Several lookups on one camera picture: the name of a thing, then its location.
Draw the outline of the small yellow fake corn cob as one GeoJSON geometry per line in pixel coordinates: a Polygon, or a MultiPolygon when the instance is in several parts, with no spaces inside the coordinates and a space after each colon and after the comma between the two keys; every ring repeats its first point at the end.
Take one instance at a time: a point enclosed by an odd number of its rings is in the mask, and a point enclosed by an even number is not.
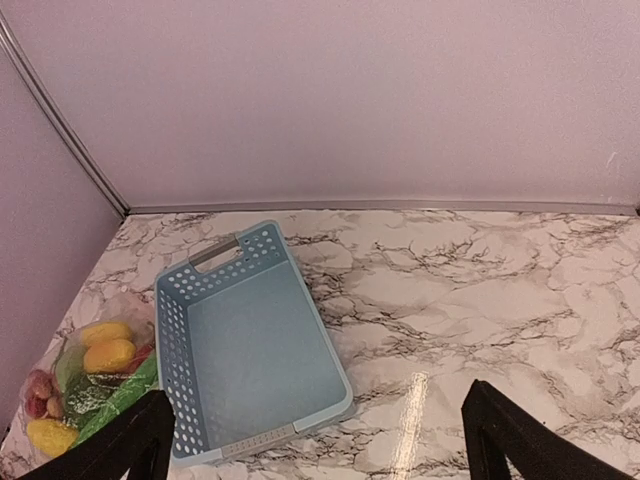
{"type": "Polygon", "coordinates": [[[72,447],[79,432],[59,420],[43,418],[28,423],[27,436],[35,448],[56,458],[72,447]]]}

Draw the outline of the clear zip top bag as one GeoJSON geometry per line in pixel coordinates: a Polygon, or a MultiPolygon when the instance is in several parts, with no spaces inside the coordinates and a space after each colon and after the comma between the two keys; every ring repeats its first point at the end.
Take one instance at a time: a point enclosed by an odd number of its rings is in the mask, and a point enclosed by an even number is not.
{"type": "Polygon", "coordinates": [[[155,314],[121,293],[54,343],[28,374],[21,427],[44,462],[84,442],[157,387],[155,314]]]}

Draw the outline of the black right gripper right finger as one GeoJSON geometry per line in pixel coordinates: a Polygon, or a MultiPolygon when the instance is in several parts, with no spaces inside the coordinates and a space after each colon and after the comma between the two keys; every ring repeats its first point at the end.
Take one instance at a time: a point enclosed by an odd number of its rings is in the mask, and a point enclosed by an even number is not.
{"type": "Polygon", "coordinates": [[[462,419],[472,479],[628,479],[630,476],[564,440],[486,381],[475,380],[462,419]]]}

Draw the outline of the red fake chili pepper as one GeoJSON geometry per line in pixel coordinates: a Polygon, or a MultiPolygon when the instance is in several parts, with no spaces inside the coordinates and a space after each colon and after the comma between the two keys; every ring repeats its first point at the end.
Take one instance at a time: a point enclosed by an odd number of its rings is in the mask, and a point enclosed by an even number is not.
{"type": "Polygon", "coordinates": [[[135,373],[138,368],[147,360],[149,355],[154,352],[154,350],[155,347],[152,344],[147,344],[139,348],[136,351],[133,359],[127,365],[124,372],[127,374],[135,373]]]}

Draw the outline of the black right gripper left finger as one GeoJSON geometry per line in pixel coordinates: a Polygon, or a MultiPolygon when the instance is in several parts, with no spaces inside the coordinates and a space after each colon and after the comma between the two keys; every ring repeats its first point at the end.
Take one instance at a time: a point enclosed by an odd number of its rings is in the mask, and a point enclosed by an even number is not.
{"type": "Polygon", "coordinates": [[[153,390],[91,438],[25,479],[165,479],[174,434],[167,395],[153,390]]]}

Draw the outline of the light blue perforated plastic basket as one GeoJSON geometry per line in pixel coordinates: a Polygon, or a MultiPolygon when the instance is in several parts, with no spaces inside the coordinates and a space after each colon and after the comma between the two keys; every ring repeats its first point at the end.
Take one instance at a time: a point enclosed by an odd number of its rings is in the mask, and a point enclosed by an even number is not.
{"type": "Polygon", "coordinates": [[[353,414],[352,387],[277,223],[168,267],[154,290],[175,464],[238,459],[353,414]]]}

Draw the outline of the left aluminium corner post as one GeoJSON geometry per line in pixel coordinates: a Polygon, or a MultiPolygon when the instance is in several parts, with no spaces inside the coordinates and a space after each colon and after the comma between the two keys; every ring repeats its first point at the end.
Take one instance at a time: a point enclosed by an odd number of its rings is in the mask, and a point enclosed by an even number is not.
{"type": "Polygon", "coordinates": [[[75,162],[116,215],[124,221],[131,213],[131,206],[107,178],[92,157],[89,149],[48,92],[43,80],[36,72],[18,38],[12,31],[4,12],[1,12],[1,48],[75,162]]]}

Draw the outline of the green fake cucumber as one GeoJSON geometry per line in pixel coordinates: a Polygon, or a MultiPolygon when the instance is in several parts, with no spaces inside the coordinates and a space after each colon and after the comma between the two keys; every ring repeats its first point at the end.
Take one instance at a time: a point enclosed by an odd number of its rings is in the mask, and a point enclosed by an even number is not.
{"type": "Polygon", "coordinates": [[[105,401],[98,412],[80,430],[73,446],[77,446],[104,428],[134,405],[158,383],[157,356],[153,351],[137,370],[105,401]]]}

